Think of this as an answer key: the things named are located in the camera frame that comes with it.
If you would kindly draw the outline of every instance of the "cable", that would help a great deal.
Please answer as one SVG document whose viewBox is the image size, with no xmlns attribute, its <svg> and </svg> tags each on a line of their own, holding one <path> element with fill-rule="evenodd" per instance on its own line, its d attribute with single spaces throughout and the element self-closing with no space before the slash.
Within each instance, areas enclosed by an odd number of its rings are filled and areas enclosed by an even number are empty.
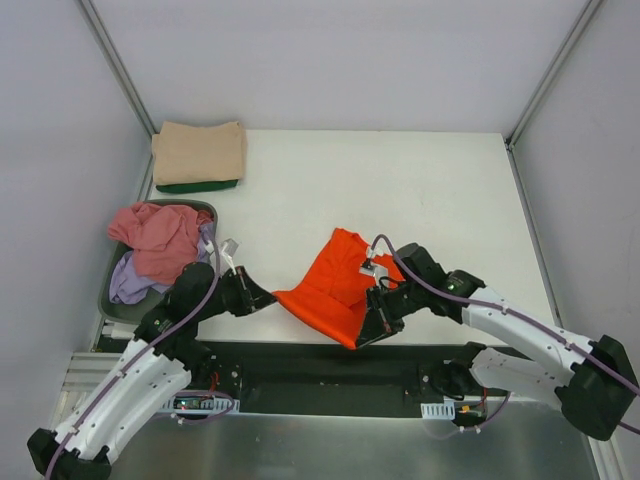
<svg viewBox="0 0 640 480">
<path fill-rule="evenodd" d="M 217 223 L 218 223 L 218 219 L 216 217 L 216 218 L 213 219 L 212 231 L 214 231 L 214 232 L 216 231 L 216 224 Z M 104 386 L 102 391 L 100 391 L 100 393 L 98 393 L 96 395 L 96 398 L 93 399 L 93 401 L 85 409 L 85 411 L 82 413 L 82 415 L 80 415 L 78 420 L 72 425 L 70 432 L 67 433 L 67 435 L 64 437 L 62 442 L 60 442 L 60 445 L 58 446 L 58 448 L 56 449 L 55 453 L 53 454 L 53 457 L 51 457 L 51 461 L 49 461 L 49 465 L 47 466 L 47 471 L 46 471 L 45 476 L 44 476 L 45 480 L 51 480 L 52 479 L 53 469 L 54 469 L 54 467 L 56 465 L 56 462 L 58 461 L 58 458 L 60 457 L 60 455 L 62 455 L 62 452 L 64 451 L 65 447 L 67 446 L 67 444 L 71 440 L 71 437 L 73 437 L 73 435 L 75 434 L 74 431 L 77 432 L 78 428 L 80 428 L 80 426 L 84 423 L 84 421 L 87 419 L 87 417 L 93 412 L 93 410 L 95 410 L 95 408 L 98 406 L 100 401 L 111 391 L 111 389 L 118 382 L 118 380 L 120 380 L 121 378 L 124 378 L 124 375 L 135 365 L 135 363 L 138 360 L 140 360 L 140 358 L 144 354 L 146 354 L 149 350 L 151 350 L 153 347 L 155 347 L 162 340 L 164 340 L 165 338 L 167 338 L 170 335 L 173 335 L 176 331 L 178 331 L 184 325 L 189 323 L 189 321 L 193 317 L 195 317 L 198 314 L 198 312 L 200 310 L 202 310 L 202 308 L 209 301 L 209 299 L 213 295 L 213 291 L 216 289 L 216 286 L 218 285 L 218 280 L 220 279 L 220 252 L 218 251 L 218 244 L 215 242 L 215 240 L 212 240 L 211 238 L 209 238 L 209 240 L 211 241 L 211 243 L 213 245 L 213 250 L 214 250 L 214 253 L 215 253 L 215 257 L 216 257 L 216 262 L 215 262 L 216 264 L 215 264 L 215 271 L 214 271 L 213 281 L 211 282 L 211 286 L 209 287 L 209 290 L 207 290 L 207 293 L 204 295 L 204 297 L 202 298 L 200 303 L 198 305 L 196 305 L 196 307 L 191 311 L 191 313 L 186 315 L 182 320 L 180 320 L 178 323 L 176 323 L 173 327 L 171 327 L 170 329 L 168 329 L 165 332 L 163 332 L 161 335 L 159 335 L 157 338 L 155 338 L 151 343 L 149 343 L 146 347 L 144 347 L 142 350 L 140 350 L 122 368 L 122 370 L 121 370 L 122 376 L 113 377 L 109 381 L 109 383 L 107 383 Z"/>
<path fill-rule="evenodd" d="M 211 395 L 211 390 L 180 390 L 176 393 L 176 397 L 207 397 Z"/>
<path fill-rule="evenodd" d="M 489 415 L 487 419 L 484 422 L 482 422 L 480 425 L 476 425 L 475 427 L 457 428 L 456 430 L 453 430 L 447 433 L 446 435 L 436 435 L 434 433 L 431 433 L 429 430 L 427 430 L 426 427 L 425 427 L 425 432 L 427 432 L 427 435 L 429 435 L 434 440 L 447 440 L 453 437 L 454 435 L 457 435 L 458 433 L 465 433 L 465 432 L 480 433 L 481 430 L 488 427 L 496 419 L 496 417 L 500 414 L 500 412 L 504 410 L 504 407 L 507 406 L 507 403 L 509 403 L 510 398 L 511 398 L 511 393 L 507 393 L 507 396 L 504 397 L 504 400 L 502 401 L 500 406 L 496 408 L 496 411 L 493 412 L 491 415 Z"/>
<path fill-rule="evenodd" d="M 418 275 L 413 273 L 411 271 L 411 269 L 409 269 L 409 267 L 407 267 L 407 265 L 400 258 L 400 255 L 398 255 L 398 252 L 396 252 L 396 250 L 393 248 L 393 245 L 391 244 L 391 240 L 389 240 L 389 237 L 387 237 L 386 235 L 384 235 L 382 233 L 379 234 L 373 240 L 373 243 L 371 244 L 371 250 L 375 250 L 375 247 L 376 247 L 376 245 L 378 244 L 378 242 L 380 240 L 384 241 L 387 244 L 387 248 L 391 252 L 391 255 L 393 256 L 394 261 L 400 266 L 400 268 L 402 268 L 402 270 L 404 270 L 404 272 L 407 275 L 409 275 L 409 277 L 411 277 L 413 280 L 415 280 L 420 286 L 424 287 L 425 289 L 427 289 L 429 292 L 433 293 L 434 295 L 438 295 L 439 297 L 442 297 L 444 299 L 451 300 L 451 301 L 457 302 L 457 303 L 463 303 L 463 304 L 468 304 L 468 305 L 477 305 L 477 306 L 480 306 L 480 307 L 491 308 L 492 310 L 498 310 L 500 312 L 503 311 L 502 305 L 499 305 L 497 303 L 485 302 L 484 300 L 476 300 L 476 299 L 471 299 L 471 298 L 458 297 L 457 295 L 451 295 L 450 293 L 442 292 L 442 291 L 438 290 L 437 288 L 435 288 L 434 286 L 429 285 L 427 282 L 422 280 Z M 580 348 L 575 343 L 569 343 L 562 335 L 560 335 L 559 333 L 556 333 L 555 331 L 550 329 L 548 326 L 538 322 L 537 320 L 534 320 L 533 318 L 529 317 L 528 315 L 525 315 L 524 313 L 518 312 L 517 310 L 513 310 L 512 308 L 506 308 L 505 313 L 513 315 L 514 317 L 519 318 L 520 320 L 522 320 L 525 323 L 531 325 L 532 327 L 535 327 L 538 330 L 543 331 L 544 333 L 549 335 L 554 340 L 557 340 L 562 345 L 565 345 L 567 348 L 573 350 L 574 352 L 578 353 L 580 356 L 584 357 L 585 359 L 587 359 L 588 361 L 593 363 L 595 366 L 597 366 L 600 370 L 605 372 L 607 375 L 611 376 L 612 378 L 617 380 L 619 383 L 624 385 L 627 389 L 629 389 L 631 392 L 633 392 L 637 397 L 640 397 L 640 388 L 638 388 L 638 386 L 636 386 L 633 383 L 631 383 L 629 380 L 624 378 L 618 372 L 616 372 L 615 370 L 610 368 L 608 365 L 605 365 L 603 362 L 601 362 L 600 360 L 595 358 L 589 352 L 586 352 L 585 350 Z M 635 432 L 637 430 L 637 431 L 640 432 L 640 430 L 638 430 L 635 427 L 631 427 L 631 428 L 634 428 L 634 430 L 631 430 L 631 431 Z"/>
<path fill-rule="evenodd" d="M 640 435 L 640 428 L 632 427 L 628 423 L 620 422 L 618 424 L 618 426 L 624 428 L 625 430 L 629 430 L 631 433 L 635 433 L 636 435 Z"/>
<path fill-rule="evenodd" d="M 438 382 L 436 382 L 436 381 L 433 381 L 433 380 L 430 381 L 429 382 L 429 386 L 433 390 L 435 390 L 436 393 L 439 393 L 443 397 L 450 398 L 451 400 L 455 400 L 456 402 L 462 402 L 464 400 L 464 395 L 462 395 L 462 394 L 456 395 L 456 394 L 452 394 L 452 393 L 447 393 L 442 389 L 442 387 L 440 387 L 440 385 L 438 385 Z"/>
<path fill-rule="evenodd" d="M 190 392 L 189 392 L 189 390 L 183 390 L 180 393 L 184 394 L 184 393 L 187 393 L 187 392 L 190 393 L 191 395 L 195 395 L 195 396 L 198 396 L 198 394 L 202 394 L 202 393 L 205 393 L 205 394 L 210 394 L 211 393 L 211 392 L 208 392 L 208 391 L 205 391 L 205 390 L 201 390 L 201 391 L 193 390 L 193 391 L 190 391 Z M 223 415 L 226 415 L 227 413 L 232 411 L 233 408 L 235 407 L 234 399 L 230 395 L 227 395 L 226 393 L 216 392 L 216 393 L 213 394 L 213 397 L 220 397 L 220 398 L 224 398 L 226 400 L 229 400 L 229 406 L 227 408 L 225 408 L 223 411 L 221 411 L 219 413 L 216 413 L 215 415 L 207 415 L 206 418 L 203 418 L 201 420 L 191 420 L 189 418 L 184 418 L 184 417 L 181 416 L 180 420 L 178 421 L 178 423 L 180 423 L 181 425 L 182 424 L 185 424 L 185 425 L 205 425 L 207 423 L 211 423 L 211 422 L 217 420 L 218 418 L 220 418 Z M 153 419 L 154 420 L 159 420 L 159 419 L 162 419 L 162 418 L 175 418 L 176 416 L 177 416 L 177 414 L 175 414 L 175 413 L 160 413 L 160 414 L 154 415 Z"/>
<path fill-rule="evenodd" d="M 215 392 L 216 388 L 218 388 L 218 383 L 220 383 L 220 375 L 218 375 L 218 372 L 213 372 L 213 375 L 211 375 L 211 388 L 209 388 L 209 390 Z"/>
<path fill-rule="evenodd" d="M 482 398 L 480 399 L 480 401 L 478 403 L 476 403 L 475 405 L 471 405 L 472 407 L 482 407 L 482 409 L 484 410 L 484 412 L 487 412 L 487 406 L 486 406 L 486 401 L 487 401 L 487 396 L 489 395 L 489 391 L 487 390 L 486 387 L 482 387 Z"/>
<path fill-rule="evenodd" d="M 386 288 L 391 288 L 391 284 L 392 284 L 392 283 L 395 283 L 395 284 L 396 284 L 396 286 L 398 286 L 398 285 L 402 285 L 402 284 L 404 283 L 404 282 L 402 282 L 402 281 L 395 280 L 395 279 L 393 279 L 393 278 L 391 278 L 391 277 L 384 276 L 384 277 L 380 277 L 380 279 L 378 280 L 378 284 L 379 284 L 380 286 L 384 286 L 384 285 L 382 285 L 382 280 L 386 280 L 386 281 L 387 281 L 387 285 L 388 285 L 388 286 L 387 286 Z"/>
</svg>

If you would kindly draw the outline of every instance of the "folded beige towel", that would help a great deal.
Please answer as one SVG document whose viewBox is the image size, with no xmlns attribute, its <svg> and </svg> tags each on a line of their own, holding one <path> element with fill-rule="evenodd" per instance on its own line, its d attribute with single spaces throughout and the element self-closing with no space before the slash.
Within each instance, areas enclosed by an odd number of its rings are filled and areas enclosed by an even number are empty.
<svg viewBox="0 0 640 480">
<path fill-rule="evenodd" d="M 157 185 L 236 180 L 244 176 L 247 135 L 240 122 L 204 128 L 164 122 L 151 150 Z"/>
</svg>

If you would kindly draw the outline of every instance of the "gray laundry basket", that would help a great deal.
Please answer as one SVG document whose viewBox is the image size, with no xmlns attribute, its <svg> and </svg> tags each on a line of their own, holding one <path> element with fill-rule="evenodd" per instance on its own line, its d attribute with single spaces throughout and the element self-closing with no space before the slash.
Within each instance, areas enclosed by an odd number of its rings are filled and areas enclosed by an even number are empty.
<svg viewBox="0 0 640 480">
<path fill-rule="evenodd" d="M 187 205 L 195 210 L 206 210 L 211 214 L 214 219 L 218 218 L 218 213 L 215 208 L 206 202 L 198 202 L 195 200 L 147 200 L 146 203 L 153 203 L 155 205 Z M 107 275 L 105 276 L 102 284 L 102 291 L 100 292 L 100 299 L 98 301 L 98 309 L 104 318 L 113 320 L 114 322 L 128 323 L 132 325 L 139 325 L 142 317 L 145 313 L 155 307 L 162 299 L 162 294 L 156 292 L 153 289 L 149 289 L 147 296 L 139 303 L 135 305 L 125 305 L 122 303 L 111 303 L 109 301 L 109 285 L 111 283 L 111 276 L 113 270 L 122 258 L 122 256 L 131 250 L 127 245 L 122 242 L 118 242 L 116 249 L 113 252 L 109 267 L 107 268 Z"/>
</svg>

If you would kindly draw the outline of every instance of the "white wall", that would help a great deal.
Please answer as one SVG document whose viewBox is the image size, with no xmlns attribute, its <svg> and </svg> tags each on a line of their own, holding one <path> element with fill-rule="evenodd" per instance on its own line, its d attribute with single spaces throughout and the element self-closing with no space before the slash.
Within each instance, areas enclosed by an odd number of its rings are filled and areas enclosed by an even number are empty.
<svg viewBox="0 0 640 480">
<path fill-rule="evenodd" d="M 515 153 L 565 324 L 621 340 L 640 375 L 639 24 L 637 0 L 605 3 Z M 640 438 L 619 439 L 640 478 Z"/>
<path fill-rule="evenodd" d="M 33 479 L 148 138 L 71 0 L 0 3 L 0 477 Z"/>
<path fill-rule="evenodd" d="M 96 0 L 156 127 L 510 133 L 585 0 Z"/>
</svg>

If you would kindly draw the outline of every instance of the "folded green cloth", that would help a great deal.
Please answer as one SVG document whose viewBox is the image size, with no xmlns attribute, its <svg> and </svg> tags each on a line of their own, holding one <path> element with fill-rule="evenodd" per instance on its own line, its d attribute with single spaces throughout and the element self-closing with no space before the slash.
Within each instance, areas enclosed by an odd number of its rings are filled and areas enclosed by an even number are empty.
<svg viewBox="0 0 640 480">
<path fill-rule="evenodd" d="M 198 193 L 198 192 L 217 192 L 218 190 L 226 190 L 233 188 L 238 184 L 238 180 L 225 180 L 223 182 L 198 182 L 198 183 L 176 183 L 174 185 L 156 185 L 159 192 L 162 193 Z"/>
</svg>

